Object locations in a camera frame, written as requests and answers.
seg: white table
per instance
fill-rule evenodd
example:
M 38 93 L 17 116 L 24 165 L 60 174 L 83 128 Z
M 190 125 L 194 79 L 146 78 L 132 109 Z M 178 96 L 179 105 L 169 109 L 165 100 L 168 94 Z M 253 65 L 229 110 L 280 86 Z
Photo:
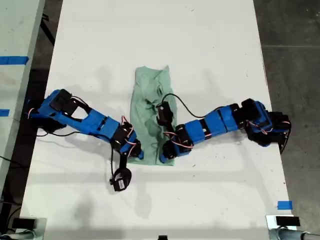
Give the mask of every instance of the white table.
M 0 65 L 0 109 L 10 110 L 8 117 L 0 117 L 0 156 L 8 159 L 16 142 L 44 4 L 44 0 L 0 3 L 0 56 L 29 57 L 26 65 Z M 0 193 L 9 164 L 0 158 Z
M 247 98 L 271 109 L 252 0 L 64 0 L 46 94 L 64 88 L 119 120 L 135 69 L 166 65 L 195 114 Z M 178 122 L 192 119 L 178 103 Z M 21 215 L 46 218 L 46 240 L 267 240 L 265 215 L 291 213 L 277 210 L 288 200 L 278 146 L 240 132 L 174 167 L 129 165 L 131 184 L 117 194 L 109 157 L 91 136 L 38 138 Z

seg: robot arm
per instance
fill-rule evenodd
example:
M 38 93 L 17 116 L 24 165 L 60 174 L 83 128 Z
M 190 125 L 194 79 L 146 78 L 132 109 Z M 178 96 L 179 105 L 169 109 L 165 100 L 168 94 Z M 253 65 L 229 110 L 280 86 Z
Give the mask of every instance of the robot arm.
M 119 123 L 101 114 L 65 89 L 53 91 L 41 104 L 31 105 L 31 107 L 34 111 L 29 112 L 30 120 L 47 133 L 53 133 L 68 125 L 81 134 L 91 135 L 110 143 L 112 151 L 115 150 L 120 154 L 119 168 L 112 173 L 110 183 L 117 192 L 128 187 L 132 176 L 130 170 L 127 169 L 128 157 L 139 159 L 144 157 L 141 143 L 129 122 Z M 77 108 L 84 109 L 87 117 L 84 119 L 72 117 Z
M 162 101 L 157 106 L 157 122 L 168 130 L 164 134 L 170 140 L 162 147 L 160 161 L 165 163 L 167 159 L 187 155 L 195 144 L 241 129 L 245 129 L 248 138 L 259 145 L 267 147 L 278 143 L 282 151 L 291 131 L 288 116 L 281 112 L 268 112 L 261 102 L 250 98 L 241 105 L 234 103 L 218 107 L 201 119 L 180 124 L 174 129 L 169 103 Z

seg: blue painter's tape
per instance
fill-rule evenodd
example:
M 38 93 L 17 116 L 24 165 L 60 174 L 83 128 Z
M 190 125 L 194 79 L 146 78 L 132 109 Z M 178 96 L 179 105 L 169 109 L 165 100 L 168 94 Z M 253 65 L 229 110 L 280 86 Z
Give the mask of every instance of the blue painter's tape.
M 0 109 L 0 117 L 8 117 L 9 116 L 9 109 Z
M 26 65 L 28 61 L 27 56 L 0 56 L 0 65 Z
M 292 210 L 292 201 L 278 201 L 278 210 Z

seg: gray concrete floor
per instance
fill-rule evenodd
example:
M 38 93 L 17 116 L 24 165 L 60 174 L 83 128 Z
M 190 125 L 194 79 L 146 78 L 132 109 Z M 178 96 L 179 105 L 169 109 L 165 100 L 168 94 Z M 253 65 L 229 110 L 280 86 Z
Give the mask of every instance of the gray concrete floor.
M 300 216 L 303 230 L 320 234 L 320 1 L 254 0 L 254 5 L 272 108 L 288 114 L 292 122 L 282 164 L 293 213 Z M 62 0 L 46 0 L 44 13 L 50 17 L 47 25 L 53 35 L 61 6 Z M 31 83 L 43 87 L 52 52 L 40 29 Z M 31 159 L 32 146 L 28 148 Z

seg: folded cloth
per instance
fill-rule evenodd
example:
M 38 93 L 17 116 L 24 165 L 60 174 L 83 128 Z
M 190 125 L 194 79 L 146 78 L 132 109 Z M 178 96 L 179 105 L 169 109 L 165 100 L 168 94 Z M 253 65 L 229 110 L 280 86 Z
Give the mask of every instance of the folded cloth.
M 173 93 L 171 89 L 171 79 L 169 67 L 163 70 L 151 69 L 148 67 L 138 67 L 135 70 L 135 84 L 131 99 L 130 121 L 141 141 L 144 159 L 129 158 L 129 163 L 142 165 L 174 165 L 174 159 L 162 163 L 159 156 L 162 153 L 162 146 L 168 137 L 164 135 L 164 127 L 157 123 L 156 106 L 161 103 L 163 97 Z M 173 112 L 172 125 L 177 124 L 175 116 L 177 115 L 176 100 L 172 95 L 165 98 L 169 102 Z

